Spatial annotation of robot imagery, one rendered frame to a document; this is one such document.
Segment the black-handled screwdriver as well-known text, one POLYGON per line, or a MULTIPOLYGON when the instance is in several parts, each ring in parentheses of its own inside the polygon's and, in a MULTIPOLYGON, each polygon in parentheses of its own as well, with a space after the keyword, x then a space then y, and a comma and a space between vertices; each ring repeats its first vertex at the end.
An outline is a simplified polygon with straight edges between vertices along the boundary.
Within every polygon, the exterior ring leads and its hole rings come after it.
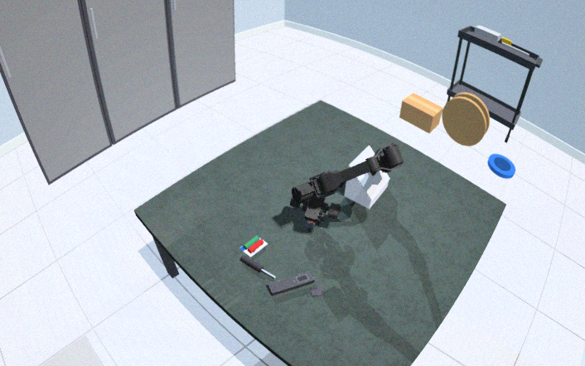
MULTIPOLYGON (((240 260, 242 260, 243 262, 249 264, 252 268, 254 268, 257 271, 266 272, 266 271, 264 271, 263 266, 258 265, 256 262, 250 260, 249 258, 245 257, 244 255, 241 257, 240 260)), ((268 272, 266 272, 266 273, 268 273, 268 272)), ((268 273, 268 275, 271 276, 271 277, 273 277, 273 278, 275 278, 275 276, 272 275, 272 274, 270 274, 270 273, 268 273)))

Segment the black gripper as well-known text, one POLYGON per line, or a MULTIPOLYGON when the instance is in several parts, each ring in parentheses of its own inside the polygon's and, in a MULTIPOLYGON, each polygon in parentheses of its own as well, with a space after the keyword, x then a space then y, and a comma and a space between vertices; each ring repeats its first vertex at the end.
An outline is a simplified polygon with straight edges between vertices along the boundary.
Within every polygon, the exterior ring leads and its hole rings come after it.
POLYGON ((322 198, 322 197, 321 198, 317 198, 316 196, 314 196, 313 198, 308 199, 308 200, 304 200, 303 202, 300 202, 300 203, 297 203, 294 200, 294 198, 292 197, 291 198, 291 201, 290 201, 290 205, 292 207, 299 208, 300 207, 300 204, 302 203, 303 204, 302 210, 303 211, 307 211, 307 204, 308 204, 308 202, 310 200, 313 200, 313 202, 315 204, 322 203, 322 205, 323 205, 323 213, 325 213, 325 216, 326 216, 326 212, 328 211, 328 213, 327 213, 327 216, 328 217, 333 218, 333 219, 337 219, 337 216, 339 214, 339 211, 340 211, 340 208, 341 207, 339 205, 336 205, 336 204, 333 204, 333 203, 331 203, 331 205, 328 206, 329 204, 328 203, 324 203, 325 202, 325 198, 322 198))

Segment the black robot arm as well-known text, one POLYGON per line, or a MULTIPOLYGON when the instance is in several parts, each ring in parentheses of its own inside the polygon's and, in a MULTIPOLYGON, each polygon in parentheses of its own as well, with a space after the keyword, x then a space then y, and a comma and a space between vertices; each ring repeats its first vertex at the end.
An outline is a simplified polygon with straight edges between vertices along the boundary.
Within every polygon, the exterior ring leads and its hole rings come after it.
MULTIPOLYGON (((404 163, 404 161, 400 155, 398 145, 390 143, 389 145, 378 149, 372 157, 367 158, 366 161, 363 161, 358 165, 351 166, 342 171, 325 171, 317 176, 309 178, 310 182, 292 188, 292 197, 297 203, 311 199, 314 196, 317 198, 326 198, 327 196, 335 194, 336 189, 342 187, 346 181, 361 176, 367 172, 371 172, 372 176, 378 171, 388 173, 393 169, 402 166, 402 163, 404 163), (383 151, 381 151, 381 149, 383 149, 383 151)), ((325 213, 323 213, 322 203, 315 204, 313 200, 310 200, 307 204, 305 219, 317 222, 323 220, 324 216, 325 213)))

